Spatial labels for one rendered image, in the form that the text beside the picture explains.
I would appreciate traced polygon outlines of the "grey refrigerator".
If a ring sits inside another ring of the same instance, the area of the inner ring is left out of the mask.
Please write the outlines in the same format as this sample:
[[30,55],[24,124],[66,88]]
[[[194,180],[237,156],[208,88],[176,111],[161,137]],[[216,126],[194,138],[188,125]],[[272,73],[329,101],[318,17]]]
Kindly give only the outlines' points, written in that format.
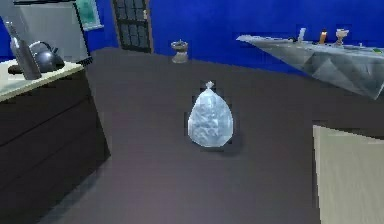
[[75,0],[0,0],[0,17],[28,44],[44,41],[66,62],[92,62]]

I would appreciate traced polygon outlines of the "pale wineglass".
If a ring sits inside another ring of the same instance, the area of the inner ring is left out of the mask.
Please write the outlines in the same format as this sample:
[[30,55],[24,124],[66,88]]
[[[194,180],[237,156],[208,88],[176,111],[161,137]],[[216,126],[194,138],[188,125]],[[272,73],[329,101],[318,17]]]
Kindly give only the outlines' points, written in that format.
[[343,44],[343,39],[348,35],[348,33],[349,31],[346,29],[337,29],[336,30],[337,40],[335,44],[341,46]]

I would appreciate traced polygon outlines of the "pale blue tied rubbish bag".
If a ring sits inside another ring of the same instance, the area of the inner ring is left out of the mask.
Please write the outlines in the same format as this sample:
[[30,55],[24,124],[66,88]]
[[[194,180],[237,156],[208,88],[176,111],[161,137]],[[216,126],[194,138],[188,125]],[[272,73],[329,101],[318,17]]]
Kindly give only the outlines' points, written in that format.
[[213,91],[208,81],[191,110],[187,120],[190,139],[204,148],[223,147],[233,136],[234,119],[226,101]]

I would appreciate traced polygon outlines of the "dark panelled room door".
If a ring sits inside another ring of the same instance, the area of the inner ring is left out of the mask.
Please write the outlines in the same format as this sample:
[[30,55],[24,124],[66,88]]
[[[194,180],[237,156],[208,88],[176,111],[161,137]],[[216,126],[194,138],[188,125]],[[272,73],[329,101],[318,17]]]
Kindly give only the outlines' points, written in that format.
[[120,46],[124,50],[150,53],[148,0],[112,0]]

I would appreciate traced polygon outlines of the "grey metallic table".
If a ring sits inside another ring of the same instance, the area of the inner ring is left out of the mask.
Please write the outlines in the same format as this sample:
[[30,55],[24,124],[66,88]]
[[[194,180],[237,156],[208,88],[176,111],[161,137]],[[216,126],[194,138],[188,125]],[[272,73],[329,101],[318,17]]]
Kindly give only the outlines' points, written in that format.
[[296,38],[240,35],[237,41],[251,44],[284,63],[323,82],[377,99],[384,90],[384,48],[298,42]]

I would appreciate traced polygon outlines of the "dark cupboard with pale worktop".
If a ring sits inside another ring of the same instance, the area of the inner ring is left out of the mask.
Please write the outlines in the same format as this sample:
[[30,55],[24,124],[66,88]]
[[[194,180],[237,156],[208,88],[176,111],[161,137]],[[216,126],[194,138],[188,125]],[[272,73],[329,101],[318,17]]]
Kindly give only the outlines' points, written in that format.
[[0,224],[36,224],[109,157],[85,68],[27,80],[0,63]]

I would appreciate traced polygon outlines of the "black kettle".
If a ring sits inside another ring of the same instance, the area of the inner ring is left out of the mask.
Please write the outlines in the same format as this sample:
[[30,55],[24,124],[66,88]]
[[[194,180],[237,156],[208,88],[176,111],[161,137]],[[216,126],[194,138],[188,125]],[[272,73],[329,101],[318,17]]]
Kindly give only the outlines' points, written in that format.
[[[43,45],[45,50],[37,51],[35,47]],[[53,72],[65,66],[63,59],[57,54],[58,49],[51,47],[47,42],[36,41],[29,45],[29,49],[41,73]]]

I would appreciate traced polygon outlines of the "beige cupboard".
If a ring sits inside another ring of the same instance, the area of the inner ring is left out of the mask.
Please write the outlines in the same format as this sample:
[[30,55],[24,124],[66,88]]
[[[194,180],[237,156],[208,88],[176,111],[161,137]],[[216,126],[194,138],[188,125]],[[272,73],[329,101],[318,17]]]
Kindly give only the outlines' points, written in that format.
[[321,224],[384,224],[384,140],[315,125]]

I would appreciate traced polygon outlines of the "teal framed wall picture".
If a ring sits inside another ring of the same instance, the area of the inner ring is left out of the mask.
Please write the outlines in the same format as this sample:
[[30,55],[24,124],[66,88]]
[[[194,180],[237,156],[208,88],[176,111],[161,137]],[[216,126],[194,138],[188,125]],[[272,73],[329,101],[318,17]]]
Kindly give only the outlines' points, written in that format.
[[76,0],[80,20],[85,31],[102,28],[96,0]]

